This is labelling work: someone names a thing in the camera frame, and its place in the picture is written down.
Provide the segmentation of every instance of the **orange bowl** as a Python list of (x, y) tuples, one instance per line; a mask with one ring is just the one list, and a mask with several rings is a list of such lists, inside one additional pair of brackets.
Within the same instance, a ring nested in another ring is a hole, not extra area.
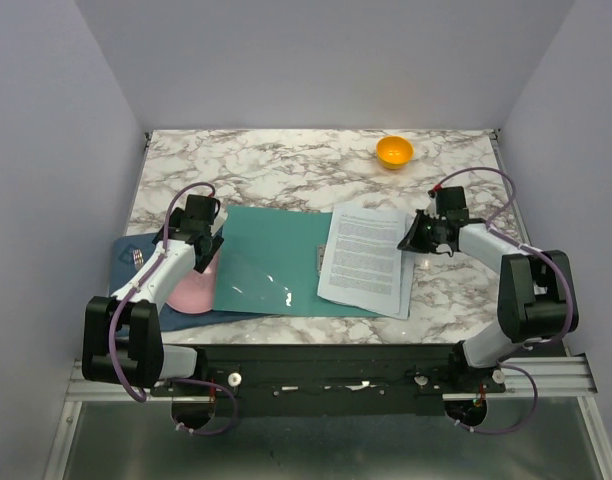
[(397, 170), (413, 158), (415, 150), (411, 143), (402, 137), (384, 137), (377, 142), (377, 158), (385, 168)]

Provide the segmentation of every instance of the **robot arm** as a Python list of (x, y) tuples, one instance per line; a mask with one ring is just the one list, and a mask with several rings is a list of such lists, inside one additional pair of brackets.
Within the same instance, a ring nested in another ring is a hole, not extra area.
[(226, 219), (218, 200), (189, 195), (186, 208), (177, 208), (153, 243), (154, 254), (139, 272), (110, 297), (93, 297), (86, 307), (82, 370), (89, 380), (117, 383), (109, 357), (108, 333), (116, 310), (125, 307), (117, 328), (128, 327), (119, 339), (117, 360), (131, 385), (150, 388), (158, 380), (186, 378), (195, 373), (197, 352), (162, 345), (158, 314), (175, 286), (193, 269), (203, 272), (223, 243), (217, 234)]
[[(413, 226), (398, 248), (451, 256), (461, 252), (500, 276), (497, 322), (457, 345), (466, 366), (494, 367), (500, 358), (517, 351), (525, 342), (561, 333), (567, 305), (564, 286), (552, 269), (491, 233), (482, 219), (470, 218), (463, 187), (440, 188), (429, 194), (434, 203), (426, 211), (417, 210)], [(560, 251), (541, 253), (560, 269), (570, 287), (571, 332), (577, 328), (578, 315), (568, 257)]]

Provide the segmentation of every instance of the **pink object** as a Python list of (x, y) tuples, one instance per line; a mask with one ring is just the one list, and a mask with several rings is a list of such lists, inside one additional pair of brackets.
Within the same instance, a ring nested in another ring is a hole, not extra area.
[(213, 309), (215, 281), (219, 252), (213, 257), (204, 273), (193, 270), (180, 280), (166, 303), (180, 313), (197, 315)]

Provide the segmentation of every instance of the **white wall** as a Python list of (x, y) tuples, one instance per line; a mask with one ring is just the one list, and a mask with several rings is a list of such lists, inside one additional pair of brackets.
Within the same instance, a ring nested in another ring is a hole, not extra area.
[(573, 0), (78, 0), (149, 128), (501, 126)]
[(502, 129), (533, 242), (570, 257), (612, 442), (612, 0), (579, 0)]
[(0, 2), (0, 479), (43, 476), (141, 130), (72, 0)]

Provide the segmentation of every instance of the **white paper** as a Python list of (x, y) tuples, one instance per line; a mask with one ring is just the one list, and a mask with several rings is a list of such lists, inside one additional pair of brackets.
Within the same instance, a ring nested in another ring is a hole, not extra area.
[(397, 210), (336, 205), (317, 294), (383, 315), (399, 315), (402, 252), (397, 244), (405, 234), (405, 223), (406, 215)]
[[(406, 229), (408, 232), (413, 226), (413, 217), (406, 215)], [(402, 283), (399, 292), (399, 312), (385, 313), (377, 310), (372, 310), (376, 313), (381, 313), (387, 317), (393, 317), (398, 320), (408, 320), (410, 315), (410, 297), (413, 294), (413, 276), (415, 273), (415, 253), (402, 252)]]

